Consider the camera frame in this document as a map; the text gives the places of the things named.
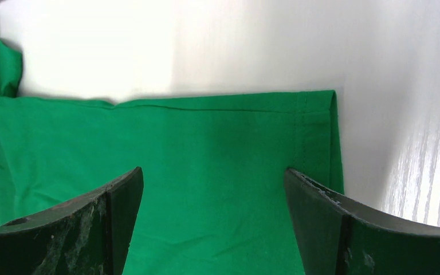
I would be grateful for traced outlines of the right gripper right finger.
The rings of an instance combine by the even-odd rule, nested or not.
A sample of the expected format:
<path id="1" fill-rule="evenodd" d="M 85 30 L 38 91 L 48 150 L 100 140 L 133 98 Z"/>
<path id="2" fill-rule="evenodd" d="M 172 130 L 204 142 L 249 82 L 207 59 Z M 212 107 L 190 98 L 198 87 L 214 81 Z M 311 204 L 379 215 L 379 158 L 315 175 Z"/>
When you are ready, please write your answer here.
<path id="1" fill-rule="evenodd" d="M 306 274 L 440 274 L 440 227 L 384 213 L 292 168 L 284 189 Z"/>

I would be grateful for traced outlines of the green t shirt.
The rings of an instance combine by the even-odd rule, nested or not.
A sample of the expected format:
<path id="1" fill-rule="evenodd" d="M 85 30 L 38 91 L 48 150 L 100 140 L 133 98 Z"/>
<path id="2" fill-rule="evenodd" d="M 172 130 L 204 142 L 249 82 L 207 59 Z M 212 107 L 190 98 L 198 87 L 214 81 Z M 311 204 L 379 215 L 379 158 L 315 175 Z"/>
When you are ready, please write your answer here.
<path id="1" fill-rule="evenodd" d="M 100 100 L 19 97 L 0 40 L 0 224 L 141 167 L 125 274 L 303 274 L 292 167 L 343 190 L 335 91 Z"/>

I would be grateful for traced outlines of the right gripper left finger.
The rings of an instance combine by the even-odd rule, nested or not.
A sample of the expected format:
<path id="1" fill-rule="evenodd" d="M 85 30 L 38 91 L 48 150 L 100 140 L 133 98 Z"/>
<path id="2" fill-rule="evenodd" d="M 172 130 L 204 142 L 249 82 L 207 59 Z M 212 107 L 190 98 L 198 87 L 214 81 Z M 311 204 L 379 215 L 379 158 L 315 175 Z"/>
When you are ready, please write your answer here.
<path id="1" fill-rule="evenodd" d="M 136 167 L 0 226 L 0 274 L 122 274 L 143 188 Z"/>

